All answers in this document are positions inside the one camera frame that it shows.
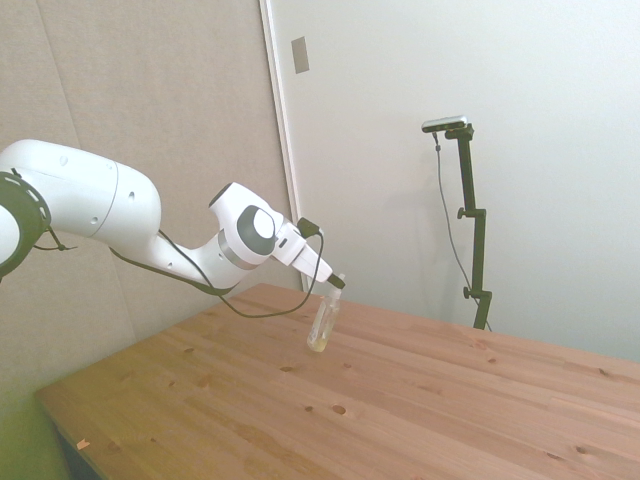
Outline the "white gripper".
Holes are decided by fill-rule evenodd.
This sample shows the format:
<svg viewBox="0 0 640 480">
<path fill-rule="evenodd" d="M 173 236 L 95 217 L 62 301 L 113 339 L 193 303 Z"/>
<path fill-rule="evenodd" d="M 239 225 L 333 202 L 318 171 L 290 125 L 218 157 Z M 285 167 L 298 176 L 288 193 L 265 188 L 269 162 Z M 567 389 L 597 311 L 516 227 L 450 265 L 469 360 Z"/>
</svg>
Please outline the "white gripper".
<svg viewBox="0 0 640 480">
<path fill-rule="evenodd" d="M 320 227 L 307 219 L 300 219 L 297 224 L 284 220 L 276 234 L 273 257 L 317 282 L 328 282 L 336 289 L 344 289 L 344 279 L 332 275 L 331 267 L 308 243 L 311 236 L 321 233 Z"/>
</svg>

